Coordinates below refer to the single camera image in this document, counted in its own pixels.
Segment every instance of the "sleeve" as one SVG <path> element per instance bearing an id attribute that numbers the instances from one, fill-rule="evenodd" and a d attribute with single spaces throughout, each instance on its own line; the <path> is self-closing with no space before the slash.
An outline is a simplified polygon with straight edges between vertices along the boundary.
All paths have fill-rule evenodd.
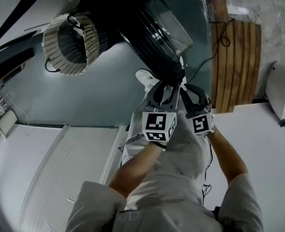
<path id="1" fill-rule="evenodd" d="M 243 232 L 263 231 L 262 213 L 248 174 L 241 174 L 230 183 L 218 220 L 224 228 L 235 228 Z"/>
<path id="2" fill-rule="evenodd" d="M 110 187 L 84 182 L 67 222 L 66 232 L 106 231 L 126 199 Z"/>

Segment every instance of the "white appliance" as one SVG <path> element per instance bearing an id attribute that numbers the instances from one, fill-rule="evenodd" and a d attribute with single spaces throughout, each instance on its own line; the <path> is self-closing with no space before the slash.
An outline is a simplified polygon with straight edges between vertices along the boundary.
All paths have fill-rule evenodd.
<path id="1" fill-rule="evenodd" d="M 285 64 L 273 64 L 267 80 L 266 96 L 280 119 L 280 126 L 285 126 Z"/>

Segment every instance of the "person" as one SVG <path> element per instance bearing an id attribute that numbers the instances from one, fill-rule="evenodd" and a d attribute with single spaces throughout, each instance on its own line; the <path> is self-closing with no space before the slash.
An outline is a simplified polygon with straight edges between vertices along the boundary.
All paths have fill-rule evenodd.
<path id="1" fill-rule="evenodd" d="M 137 71 L 136 77 L 145 85 L 146 93 L 159 81 L 146 70 Z M 132 115 L 124 150 L 127 160 L 108 187 L 83 183 L 66 231 L 263 231 L 247 167 L 219 130 L 215 128 L 207 137 L 228 189 L 215 215 L 203 206 L 202 193 L 211 146 L 206 137 L 194 135 L 187 127 L 181 98 L 177 126 L 166 151 L 141 136 L 144 108 L 145 101 Z"/>

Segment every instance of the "white shoe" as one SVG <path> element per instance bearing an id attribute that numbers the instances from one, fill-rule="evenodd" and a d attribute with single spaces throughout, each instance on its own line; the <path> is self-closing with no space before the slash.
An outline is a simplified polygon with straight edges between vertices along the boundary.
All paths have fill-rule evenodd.
<path id="1" fill-rule="evenodd" d="M 150 72 L 140 69 L 136 71 L 136 77 L 145 87 L 145 92 L 149 92 L 160 80 L 156 79 Z"/>

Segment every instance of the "wooden slat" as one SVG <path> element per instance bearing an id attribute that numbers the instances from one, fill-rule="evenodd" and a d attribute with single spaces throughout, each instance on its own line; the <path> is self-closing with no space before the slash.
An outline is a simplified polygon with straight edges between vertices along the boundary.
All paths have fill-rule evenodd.
<path id="1" fill-rule="evenodd" d="M 228 10 L 226 0 L 206 0 L 210 22 L 227 22 Z"/>
<path id="2" fill-rule="evenodd" d="M 243 22 L 243 67 L 240 81 L 240 88 L 238 93 L 237 104 L 243 104 L 243 97 L 245 91 L 246 80 L 248 77 L 248 69 L 249 69 L 249 56 L 250 56 L 250 23 Z"/>
<path id="3" fill-rule="evenodd" d="M 216 31 L 218 37 L 220 37 L 225 23 L 217 23 Z M 225 88 L 225 75 L 226 75 L 226 47 L 221 43 L 218 44 L 218 81 L 217 81 L 217 89 L 216 89 L 216 99 L 215 99 L 215 108 L 216 113 L 221 113 L 222 103 L 223 103 L 223 95 Z"/>
<path id="4" fill-rule="evenodd" d="M 248 69 L 248 77 L 245 84 L 245 91 L 243 96 L 243 104 L 248 104 L 249 96 L 250 96 L 250 89 L 253 80 L 253 71 L 255 65 L 255 52 L 256 52 L 256 26 L 255 23 L 250 23 L 250 55 L 249 55 L 249 69 Z"/>
<path id="5" fill-rule="evenodd" d="M 228 112 L 232 113 L 237 102 L 239 85 L 241 80 L 242 65 L 243 65 L 243 22 L 234 21 L 234 75 L 233 83 L 230 94 L 230 101 L 228 106 Z"/>
<path id="6" fill-rule="evenodd" d="M 262 28 L 260 25 L 255 25 L 255 65 L 253 70 L 253 79 L 250 89 L 250 95 L 248 99 L 248 104 L 251 104 L 254 98 L 256 84 L 257 84 L 257 78 L 258 78 L 258 71 L 260 66 L 260 56 L 261 56 L 261 44 L 262 44 Z"/>
<path id="7" fill-rule="evenodd" d="M 233 83 L 233 73 L 234 73 L 234 26 L 233 23 L 229 23 L 226 27 L 226 38 L 228 41 L 226 42 L 226 75 L 225 75 L 225 88 L 223 95 L 223 103 L 221 113 L 228 112 L 228 105 L 230 101 L 231 88 Z"/>
<path id="8" fill-rule="evenodd" d="M 216 86 L 218 80 L 218 55 L 216 53 L 218 44 L 217 44 L 217 32 L 216 32 L 216 24 L 211 23 L 211 42 L 212 42 L 212 56 L 216 56 L 212 59 L 212 88 L 211 88 L 211 104 L 215 106 L 216 99 Z"/>

